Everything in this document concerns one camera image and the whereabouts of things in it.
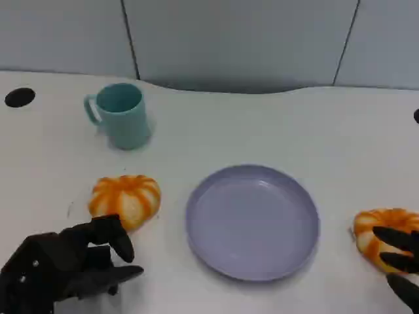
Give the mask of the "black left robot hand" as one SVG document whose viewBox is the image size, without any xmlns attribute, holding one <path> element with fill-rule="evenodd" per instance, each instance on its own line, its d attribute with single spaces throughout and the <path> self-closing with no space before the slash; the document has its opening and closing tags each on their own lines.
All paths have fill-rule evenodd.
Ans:
<svg viewBox="0 0 419 314">
<path fill-rule="evenodd" d="M 115 295 L 144 272 L 133 261 L 117 214 L 28 236 L 1 268 L 1 312 L 53 313 L 56 302 Z"/>
</svg>

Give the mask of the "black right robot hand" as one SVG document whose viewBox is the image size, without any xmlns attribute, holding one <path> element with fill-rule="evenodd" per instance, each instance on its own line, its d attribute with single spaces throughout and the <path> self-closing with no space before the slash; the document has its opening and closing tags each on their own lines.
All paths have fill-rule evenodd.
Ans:
<svg viewBox="0 0 419 314">
<path fill-rule="evenodd" d="M 408 234 L 393 228 L 375 226 L 373 233 L 386 244 L 412 254 L 406 256 L 399 253 L 380 253 L 380 259 L 384 263 L 404 273 L 418 275 L 418 231 Z M 395 273 L 387 274 L 386 279 L 393 292 L 412 313 L 418 313 L 418 285 Z"/>
</svg>

